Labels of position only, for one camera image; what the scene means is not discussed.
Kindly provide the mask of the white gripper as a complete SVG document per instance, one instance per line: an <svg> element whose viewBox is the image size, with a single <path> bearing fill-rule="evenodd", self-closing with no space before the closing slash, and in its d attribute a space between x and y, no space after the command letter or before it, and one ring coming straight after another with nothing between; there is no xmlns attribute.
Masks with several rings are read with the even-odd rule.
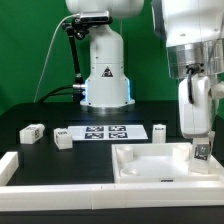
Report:
<svg viewBox="0 0 224 224"><path fill-rule="evenodd" d="M224 98L224 81L217 76L196 74L185 78L179 84L179 115L182 135L194 138L194 157L207 159L210 143L207 137L211 132L217 114L219 100Z"/></svg>

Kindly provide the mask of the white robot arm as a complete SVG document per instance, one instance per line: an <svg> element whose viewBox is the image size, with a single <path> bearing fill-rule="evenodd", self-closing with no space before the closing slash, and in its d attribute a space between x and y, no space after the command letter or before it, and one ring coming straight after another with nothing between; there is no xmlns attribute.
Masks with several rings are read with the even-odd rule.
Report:
<svg viewBox="0 0 224 224"><path fill-rule="evenodd" d="M207 140L224 72L224 0L65 0L89 37L81 107L103 113L137 101L179 103L181 134Z"/></svg>

